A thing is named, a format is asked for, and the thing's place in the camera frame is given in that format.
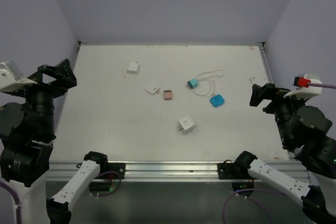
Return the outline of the blue plug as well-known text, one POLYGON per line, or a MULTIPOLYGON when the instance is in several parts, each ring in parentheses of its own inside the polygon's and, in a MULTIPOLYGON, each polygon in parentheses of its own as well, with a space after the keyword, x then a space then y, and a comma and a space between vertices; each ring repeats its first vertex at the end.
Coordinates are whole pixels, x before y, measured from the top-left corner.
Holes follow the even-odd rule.
POLYGON ((217 108, 225 103, 225 99, 220 94, 213 95, 209 101, 214 108, 217 108))

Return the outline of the white charger plug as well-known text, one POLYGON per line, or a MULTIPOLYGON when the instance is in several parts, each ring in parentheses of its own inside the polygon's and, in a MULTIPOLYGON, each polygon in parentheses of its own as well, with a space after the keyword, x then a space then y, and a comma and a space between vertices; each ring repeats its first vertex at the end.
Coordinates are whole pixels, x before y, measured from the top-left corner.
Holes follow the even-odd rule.
POLYGON ((139 67, 140 65, 138 62, 131 62, 128 66, 127 73, 138 74, 139 67))

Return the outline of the teal charger plug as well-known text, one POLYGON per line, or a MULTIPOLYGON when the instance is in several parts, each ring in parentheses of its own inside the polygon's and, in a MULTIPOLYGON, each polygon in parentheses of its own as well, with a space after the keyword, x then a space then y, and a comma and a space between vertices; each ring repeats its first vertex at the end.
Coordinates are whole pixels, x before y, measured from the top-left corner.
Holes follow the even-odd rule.
POLYGON ((198 86, 199 81, 196 78, 190 79, 187 82, 187 87, 189 87, 190 89, 195 89, 198 86))

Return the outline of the white cube socket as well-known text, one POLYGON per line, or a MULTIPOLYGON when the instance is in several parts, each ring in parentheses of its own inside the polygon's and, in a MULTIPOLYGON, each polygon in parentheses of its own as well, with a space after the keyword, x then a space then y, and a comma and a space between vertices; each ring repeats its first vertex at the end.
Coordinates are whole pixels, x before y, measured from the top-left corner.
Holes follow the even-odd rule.
POLYGON ((187 134, 190 131, 193 131, 195 126, 196 126, 196 123, 194 122, 194 120, 189 115, 187 115, 183 117, 182 119, 178 120, 177 131, 187 134))

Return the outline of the small white plug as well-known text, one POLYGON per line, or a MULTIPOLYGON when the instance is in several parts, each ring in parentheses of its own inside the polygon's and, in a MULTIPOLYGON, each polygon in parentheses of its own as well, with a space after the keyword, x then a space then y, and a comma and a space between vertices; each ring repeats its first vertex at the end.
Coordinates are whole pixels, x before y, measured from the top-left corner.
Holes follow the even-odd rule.
POLYGON ((160 93, 161 86, 157 83, 149 83, 145 90, 151 95, 155 95, 157 93, 160 93))

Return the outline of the pink charger plug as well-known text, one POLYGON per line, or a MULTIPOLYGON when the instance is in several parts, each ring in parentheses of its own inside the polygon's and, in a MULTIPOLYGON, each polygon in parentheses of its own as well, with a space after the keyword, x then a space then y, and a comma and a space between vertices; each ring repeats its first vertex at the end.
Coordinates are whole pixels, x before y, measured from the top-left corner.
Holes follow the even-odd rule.
POLYGON ((171 90, 164 90, 163 91, 163 98, 164 100, 172 100, 173 99, 173 93, 171 90))

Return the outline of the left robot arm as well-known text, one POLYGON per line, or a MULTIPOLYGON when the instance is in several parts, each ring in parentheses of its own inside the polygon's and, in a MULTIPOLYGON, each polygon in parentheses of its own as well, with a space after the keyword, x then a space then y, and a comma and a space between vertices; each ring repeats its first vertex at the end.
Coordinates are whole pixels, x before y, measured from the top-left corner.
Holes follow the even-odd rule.
POLYGON ((49 159, 55 140, 54 99, 77 85, 70 61, 42 65, 24 77, 12 61, 1 63, 1 92, 25 99, 1 106, 1 186, 14 200, 17 223, 69 223, 74 205, 97 177, 109 172, 105 154, 89 152, 78 171, 46 197, 49 159))

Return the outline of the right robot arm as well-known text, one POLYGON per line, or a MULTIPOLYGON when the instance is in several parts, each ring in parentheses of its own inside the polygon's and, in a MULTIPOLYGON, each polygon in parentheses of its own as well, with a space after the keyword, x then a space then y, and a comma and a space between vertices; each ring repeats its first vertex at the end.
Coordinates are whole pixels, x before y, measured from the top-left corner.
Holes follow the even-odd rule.
POLYGON ((243 151, 233 162, 232 171, 240 178, 261 180, 288 196, 315 223, 335 223, 335 140, 327 133, 332 122, 317 107, 306 105, 288 89, 274 84, 253 84, 250 106, 257 107, 263 100, 269 104, 263 108, 275 117, 283 149, 294 152, 318 185, 296 180, 243 151))

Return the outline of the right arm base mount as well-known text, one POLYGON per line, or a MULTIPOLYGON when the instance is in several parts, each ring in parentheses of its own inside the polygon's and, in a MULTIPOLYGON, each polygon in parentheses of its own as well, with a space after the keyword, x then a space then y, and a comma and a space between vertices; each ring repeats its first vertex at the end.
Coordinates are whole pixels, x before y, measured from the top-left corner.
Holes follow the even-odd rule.
POLYGON ((217 174, 220 180, 248 179, 248 173, 244 172, 233 161, 227 159, 217 164, 217 174))

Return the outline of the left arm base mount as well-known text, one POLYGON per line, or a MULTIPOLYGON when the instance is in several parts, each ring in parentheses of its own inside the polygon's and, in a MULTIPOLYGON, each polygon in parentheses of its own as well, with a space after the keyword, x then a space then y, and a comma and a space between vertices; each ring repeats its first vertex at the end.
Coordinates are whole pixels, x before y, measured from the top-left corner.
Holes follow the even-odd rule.
POLYGON ((82 161, 76 166, 78 170, 72 177, 76 183, 89 184, 95 179, 124 179, 125 163, 82 161))

